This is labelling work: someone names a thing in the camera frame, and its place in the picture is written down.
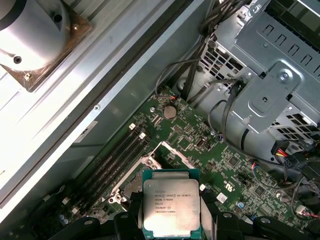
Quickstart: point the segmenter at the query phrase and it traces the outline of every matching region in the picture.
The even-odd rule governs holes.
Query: rectangular cutout
[[[306,56],[304,56],[304,58],[301,60],[300,63],[302,63],[305,66],[307,66],[310,63],[311,60],[312,60],[312,57],[309,54],[307,54]]]
[[[227,62],[225,65],[226,65],[226,67],[227,67],[228,69],[230,69],[230,70],[234,69],[234,67],[233,67],[230,63],[228,63],[228,62]]]
[[[211,59],[209,59],[207,56],[204,56],[203,59],[206,60],[207,63],[210,65],[214,64],[214,62]]]
[[[230,58],[229,63],[234,66],[236,69],[238,69],[239,71],[243,68],[241,64],[239,64],[237,62],[237,60],[235,60],[234,58]]]
[[[314,70],[314,74],[318,74],[318,77],[320,77],[320,65]]]
[[[217,64],[214,64],[214,65],[213,65],[213,67],[214,67],[215,69],[217,69],[218,71],[219,71],[219,70],[220,70],[220,68],[221,68],[221,67],[220,67],[220,66],[218,66]]]
[[[297,45],[292,45],[292,47],[289,49],[288,53],[291,54],[291,56],[295,55],[298,50],[300,49],[300,47],[298,47]]]
[[[268,36],[275,28],[270,24],[262,31],[266,36]]]
[[[279,46],[281,46],[286,39],[287,39],[287,37],[286,37],[285,35],[281,34],[281,35],[277,38],[277,40],[275,40],[275,42],[276,42]]]
[[[218,58],[220,62],[222,62],[223,64],[226,62],[226,60],[223,57],[219,57]]]
[[[218,48],[216,49],[216,52],[223,57],[225,60],[227,60],[229,58],[229,54],[228,53],[223,53],[222,51],[220,51]]]
[[[206,63],[205,61],[201,60],[200,62],[201,62],[203,65],[205,65],[205,66],[209,67],[209,64],[208,64],[208,63]]]

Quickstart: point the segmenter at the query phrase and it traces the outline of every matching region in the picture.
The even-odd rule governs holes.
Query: ram slot
[[[139,142],[138,145],[135,146],[135,148],[130,151],[125,158],[119,164],[117,164],[117,167],[114,167],[114,171],[111,171],[110,174],[107,175],[107,177],[104,179],[104,182],[102,185],[99,186],[98,189],[96,189],[95,194],[92,195],[88,203],[84,206],[84,211],[87,211],[91,208],[91,206],[107,191],[107,189],[115,182],[116,179],[119,178],[127,169],[128,165],[132,163],[134,159],[137,158],[139,153],[148,145],[150,139],[146,138],[143,141]]]
[[[92,176],[84,183],[84,185],[78,191],[78,194],[75,197],[75,202],[78,202],[84,194],[86,194],[92,186],[97,182],[99,178],[105,173],[106,169],[110,167],[112,164],[112,160],[117,158],[123,150],[126,148],[130,142],[134,141],[137,138],[138,134],[140,133],[140,128],[136,127],[133,131],[128,131],[112,148],[112,151],[102,160],[99,162],[96,170],[92,173]]]
[[[83,194],[83,198],[81,201],[81,205],[85,204],[87,202],[87,199],[90,198],[90,196],[93,196],[99,188],[105,183],[106,178],[108,178],[108,175],[110,173],[113,173],[117,166],[120,165],[123,162],[123,159],[127,157],[127,155],[130,154],[131,151],[139,144],[139,142],[142,141],[142,139],[137,135],[133,141],[131,141],[127,146],[122,149],[121,153],[118,154],[115,158],[111,158],[111,161],[109,161],[108,166],[105,168],[105,170],[100,174],[99,178],[96,182],[92,185],[92,187],[88,188],[86,193]]]

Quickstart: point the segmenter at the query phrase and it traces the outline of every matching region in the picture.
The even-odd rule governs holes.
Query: ventilation slot
[[[213,79],[223,80],[232,79],[242,70],[243,66],[227,52],[223,52],[219,48],[207,46],[205,52],[202,53],[200,61],[204,65],[204,71],[212,75]]]
[[[277,38],[277,40],[275,40],[275,43],[278,44],[279,46],[281,46],[281,45],[285,42],[286,39],[287,39],[287,37],[284,36],[283,34],[281,34],[281,35]]]
[[[314,125],[307,123],[299,113],[287,115],[286,118],[291,122],[290,125],[282,125],[280,122],[275,121],[270,127],[275,129],[282,136],[282,139],[294,141],[301,138],[315,140],[314,136],[320,133]]]
[[[320,77],[320,65],[313,72],[317,77]]]
[[[266,26],[266,28],[262,31],[266,36],[268,36],[275,28],[271,25]]]
[[[310,61],[312,60],[312,57],[310,55],[306,55],[302,60],[301,60],[301,64],[304,64],[305,66],[307,66]]]
[[[297,45],[293,45],[289,51],[288,51],[288,54],[290,54],[291,56],[295,55],[299,50],[299,47]]]

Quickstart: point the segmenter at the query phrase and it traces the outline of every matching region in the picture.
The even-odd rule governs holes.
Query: wire
[[[295,189],[294,189],[294,191],[293,191],[292,198],[291,198],[291,203],[290,203],[290,209],[291,209],[292,214],[293,214],[297,219],[299,219],[299,220],[301,220],[301,221],[305,221],[305,222],[311,222],[311,221],[313,221],[315,218],[305,219],[305,218],[303,218],[303,217],[300,217],[300,216],[295,212],[295,210],[294,210],[294,200],[295,200],[295,196],[296,196],[296,194],[297,194],[297,192],[298,192],[298,189],[299,189],[299,187],[300,187],[300,185],[301,185],[301,183],[302,183],[302,181],[303,181],[304,179],[305,179],[305,177],[303,176],[303,177],[298,181],[298,183],[297,183],[297,185],[296,185],[296,187],[295,187]]]
[[[242,134],[242,137],[241,137],[241,150],[245,150],[245,140],[246,140],[246,136],[247,134],[249,133],[249,129],[246,128]]]
[[[221,79],[221,80],[213,80],[213,81],[209,81],[209,87],[207,87],[206,85],[204,85],[193,97],[191,97],[188,100],[188,104],[192,104],[197,98],[199,98],[205,91],[206,89],[211,88],[214,84],[233,84],[235,83],[237,80],[235,79]]]
[[[232,104],[233,104],[234,100],[236,99],[238,92],[241,89],[241,84],[242,84],[242,82],[239,80],[232,86],[230,96],[229,96],[229,98],[226,102],[226,105],[224,107],[224,110],[223,110],[222,120],[221,120],[221,132],[222,132],[224,142],[233,150],[247,156],[248,158],[255,159],[258,163],[285,169],[286,167],[283,165],[280,165],[278,163],[271,162],[268,160],[264,160],[260,157],[253,156],[252,154],[245,152],[244,150],[240,149],[237,145],[235,145],[233,142],[228,140],[227,135],[226,135],[228,115],[229,115],[230,109],[232,107]]]
[[[220,100],[220,101],[218,101],[218,102],[211,108],[211,110],[210,110],[209,113],[208,113],[208,123],[209,123],[209,126],[210,126],[211,130],[213,130],[213,131],[215,131],[215,132],[217,132],[217,131],[216,131],[215,128],[212,126],[212,123],[211,123],[211,114],[213,113],[213,111],[214,111],[217,107],[219,107],[220,104],[226,103],[226,102],[227,102],[226,100]]]
[[[201,54],[204,50],[206,46],[206,43],[204,41],[204,39],[201,40],[200,46],[195,54],[195,56],[197,58],[199,58],[199,60],[201,60]],[[181,98],[184,100],[188,99],[188,96],[190,94],[192,85],[194,83],[194,79],[195,79],[195,75],[196,75],[196,71],[197,71],[197,67],[198,67],[198,61],[195,61],[194,63],[191,64],[188,75],[186,77],[185,83],[183,85],[183,89],[181,91]]]
[[[187,63],[192,63],[192,62],[198,62],[201,58],[195,58],[195,59],[188,59],[188,60],[182,60],[182,61],[176,61],[176,62],[172,62],[170,63],[168,66],[165,67],[165,69],[161,72],[161,74],[159,75],[158,79],[156,80],[156,84],[155,84],[155,88],[154,88],[154,92],[155,95],[158,98],[171,98],[171,97],[175,97],[175,96],[161,96],[158,93],[158,88],[159,85],[162,83],[162,78],[164,76],[164,74],[168,71],[168,69],[170,69],[171,67],[175,66],[175,65],[179,65],[179,64],[187,64]]]
[[[252,170],[252,173],[253,173],[253,176],[254,176],[255,180],[256,180],[258,183],[260,183],[261,185],[263,185],[263,186],[265,186],[266,188],[268,188],[268,189],[273,189],[273,190],[285,190],[285,189],[291,189],[291,188],[293,188],[293,187],[295,187],[295,186],[297,185],[296,183],[293,183],[293,184],[290,184],[290,185],[288,185],[288,186],[280,186],[280,187],[269,186],[269,185],[265,184],[264,182],[262,182],[261,180],[259,180],[259,178],[257,177],[256,172],[255,172],[255,170],[256,170],[257,168],[259,168],[259,166],[258,166],[256,163],[254,163],[254,164],[252,165],[252,167],[251,167],[251,170]]]
[[[278,149],[278,153],[283,155],[284,157],[288,156],[288,154],[285,151],[283,151],[281,148]]]

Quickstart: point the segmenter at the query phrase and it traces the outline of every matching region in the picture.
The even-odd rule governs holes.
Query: capacitor
[[[238,208],[243,209],[245,207],[245,204],[242,201],[237,201],[236,205],[238,206]]]

